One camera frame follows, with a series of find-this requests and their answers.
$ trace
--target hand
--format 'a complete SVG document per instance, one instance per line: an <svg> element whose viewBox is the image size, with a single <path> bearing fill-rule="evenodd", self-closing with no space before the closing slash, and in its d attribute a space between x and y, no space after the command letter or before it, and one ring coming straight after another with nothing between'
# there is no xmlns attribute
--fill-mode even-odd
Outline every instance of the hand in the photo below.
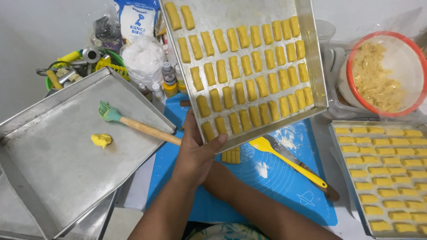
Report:
<svg viewBox="0 0 427 240"><path fill-rule="evenodd" d="M227 139L227 134L220 134L203 145L196 118L193 110L190 109L185 118L184 136L173 169L172 179L196 189L205 180L215 158L215 153L227 142Z"/></svg>

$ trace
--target flour bag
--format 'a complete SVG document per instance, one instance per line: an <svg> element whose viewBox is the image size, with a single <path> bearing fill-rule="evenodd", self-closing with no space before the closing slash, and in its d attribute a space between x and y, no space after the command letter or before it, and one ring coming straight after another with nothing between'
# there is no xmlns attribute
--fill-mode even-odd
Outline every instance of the flour bag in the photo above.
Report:
<svg viewBox="0 0 427 240"><path fill-rule="evenodd" d="M153 36L157 13L160 11L158 0L114 0L114 6L124 44L138 35Z"/></svg>

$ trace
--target white plastic bag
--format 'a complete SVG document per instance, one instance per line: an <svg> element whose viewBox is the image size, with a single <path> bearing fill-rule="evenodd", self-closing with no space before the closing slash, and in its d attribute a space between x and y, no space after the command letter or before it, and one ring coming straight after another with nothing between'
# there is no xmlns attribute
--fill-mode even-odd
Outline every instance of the white plastic bag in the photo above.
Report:
<svg viewBox="0 0 427 240"><path fill-rule="evenodd" d="M136 83L153 91L152 85L163 81L161 68L166 57L162 45L153 36L136 36L132 43L126 43L120 49L120 55L130 78Z"/></svg>

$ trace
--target yellow jar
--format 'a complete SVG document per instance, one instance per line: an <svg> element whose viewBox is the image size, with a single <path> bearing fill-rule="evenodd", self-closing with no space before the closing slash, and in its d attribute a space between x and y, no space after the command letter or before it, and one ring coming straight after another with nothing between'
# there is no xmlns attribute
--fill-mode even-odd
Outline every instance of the yellow jar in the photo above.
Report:
<svg viewBox="0 0 427 240"><path fill-rule="evenodd" d="M179 92L180 92L180 93L182 93L182 94L188 94L188 92L187 92L187 88L185 87L185 85L179 85L179 84L178 84L178 90L179 90Z"/></svg>
<svg viewBox="0 0 427 240"><path fill-rule="evenodd" d="M178 84L174 83L173 85L167 85L163 83L164 93L167 98L170 98L178 93Z"/></svg>

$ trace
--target plastic container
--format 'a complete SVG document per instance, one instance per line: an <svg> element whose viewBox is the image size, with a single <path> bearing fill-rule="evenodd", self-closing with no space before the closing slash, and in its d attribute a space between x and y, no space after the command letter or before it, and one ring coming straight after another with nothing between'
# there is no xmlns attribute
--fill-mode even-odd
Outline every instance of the plastic container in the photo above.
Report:
<svg viewBox="0 0 427 240"><path fill-rule="evenodd" d="M187 92L187 88L185 87L185 85L179 85L179 84L178 84L178 90L179 90L179 92L180 92L180 93L182 93L182 94L188 94L188 92Z"/></svg>
<svg viewBox="0 0 427 240"><path fill-rule="evenodd" d="M148 90L144 84L140 83L138 89L150 102L153 100L150 90Z"/></svg>
<svg viewBox="0 0 427 240"><path fill-rule="evenodd" d="M175 65L175 72L176 72L175 78L178 85L185 86L184 76L182 75L181 68L179 67L178 64Z"/></svg>
<svg viewBox="0 0 427 240"><path fill-rule="evenodd" d="M400 81L407 92L398 112L379 111L369 104L357 90L353 80L353 59L357 49L365 42L381 43L385 48L382 65L393 70L390 78ZM371 33L360 39L340 69L338 88L344 99L351 105L368 109L385 117L404 116L416 110L427 94L427 60L421 49L409 38L389 31Z"/></svg>
<svg viewBox="0 0 427 240"><path fill-rule="evenodd" d="M165 82L163 83L164 93L167 98L175 96L178 94L178 84L174 83L173 85L168 85Z"/></svg>
<svg viewBox="0 0 427 240"><path fill-rule="evenodd" d="M323 50L335 35L336 28L332 23L325 20L316 19L315 23L316 23L317 39L319 40L319 46L320 46L320 49Z"/></svg>
<svg viewBox="0 0 427 240"><path fill-rule="evenodd" d="M160 85L158 83L154 83L153 84L153 90L154 90L154 96L156 97L156 99L158 101L161 101L164 99L164 92L163 90L160 88Z"/></svg>
<svg viewBox="0 0 427 240"><path fill-rule="evenodd" d="M169 62L166 61L162 64L161 74L163 75L164 83L167 85L174 85L176 83L175 69Z"/></svg>

